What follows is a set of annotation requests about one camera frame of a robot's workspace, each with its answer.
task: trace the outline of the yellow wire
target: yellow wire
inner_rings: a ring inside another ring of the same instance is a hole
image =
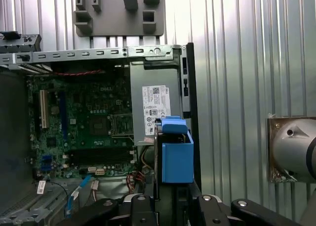
[[[149,166],[149,165],[145,162],[145,159],[144,159],[146,151],[147,151],[147,150],[145,150],[145,151],[143,152],[143,154],[142,154],[142,156],[141,156],[141,160],[142,160],[142,163],[143,163],[146,167],[148,167],[149,169],[152,170],[153,168],[152,168],[151,166]]]

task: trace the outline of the chip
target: chip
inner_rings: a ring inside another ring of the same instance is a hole
[[[89,121],[90,134],[94,136],[108,135],[108,119],[105,116],[94,116]]]
[[[47,137],[46,145],[49,148],[55,148],[56,147],[56,137]]]

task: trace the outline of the white connector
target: white connector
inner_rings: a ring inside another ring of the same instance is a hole
[[[98,176],[98,175],[104,175],[105,174],[105,170],[103,168],[98,168],[96,171],[95,171],[95,175]]]
[[[89,172],[89,173],[93,173],[93,172],[95,172],[96,170],[97,170],[96,167],[88,167],[88,172]]]

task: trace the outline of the barcode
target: barcode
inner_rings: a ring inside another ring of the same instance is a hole
[[[153,94],[159,94],[159,88],[153,88]]]
[[[46,181],[39,181],[38,192],[37,192],[38,194],[44,193],[45,184],[46,184]]]

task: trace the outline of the white cable tie label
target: white cable tie label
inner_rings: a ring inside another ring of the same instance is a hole
[[[71,194],[71,196],[73,196],[74,197],[74,201],[77,199],[77,197],[79,196],[79,190],[81,189],[81,187],[80,186],[78,186],[75,190],[74,190],[74,192]]]
[[[46,181],[39,181],[38,194],[44,194],[45,185]]]
[[[91,189],[92,190],[97,190],[98,187],[99,187],[99,181],[98,180],[93,181],[92,184],[91,184]]]

